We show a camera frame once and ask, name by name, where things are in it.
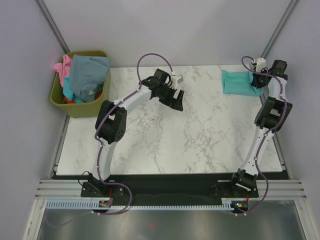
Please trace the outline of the teal t shirt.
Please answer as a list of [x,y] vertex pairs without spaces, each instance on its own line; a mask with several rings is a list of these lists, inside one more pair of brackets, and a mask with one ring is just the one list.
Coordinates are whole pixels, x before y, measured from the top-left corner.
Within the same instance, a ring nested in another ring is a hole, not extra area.
[[251,85],[253,74],[249,71],[229,72],[221,71],[222,92],[226,95],[240,95],[259,97],[264,93],[262,88]]

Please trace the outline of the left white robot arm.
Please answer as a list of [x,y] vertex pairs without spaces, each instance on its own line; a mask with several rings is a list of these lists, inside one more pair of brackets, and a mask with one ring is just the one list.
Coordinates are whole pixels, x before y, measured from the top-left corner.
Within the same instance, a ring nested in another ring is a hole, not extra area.
[[152,76],[139,80],[138,87],[131,94],[116,101],[105,100],[95,123],[94,138],[99,142],[99,150],[92,175],[98,179],[92,191],[99,197],[106,196],[110,185],[104,181],[111,175],[111,163],[117,143],[123,138],[127,127],[127,117],[140,105],[157,98],[160,103],[173,110],[183,111],[184,91],[177,90],[183,77],[156,69]]

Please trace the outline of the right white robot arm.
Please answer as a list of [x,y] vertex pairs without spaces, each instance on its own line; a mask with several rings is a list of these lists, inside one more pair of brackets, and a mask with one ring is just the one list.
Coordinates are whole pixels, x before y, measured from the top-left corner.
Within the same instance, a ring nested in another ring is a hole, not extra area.
[[255,117],[255,135],[246,159],[233,174],[229,184],[229,191],[235,197],[240,197],[245,192],[251,194],[257,190],[257,178],[263,175],[259,169],[263,154],[293,108],[286,97],[287,62],[277,59],[271,68],[267,68],[267,61],[262,57],[254,59],[244,56],[241,59],[242,63],[244,59],[250,59],[253,66],[253,69],[249,70],[253,75],[251,85],[257,89],[268,87],[268,97]]

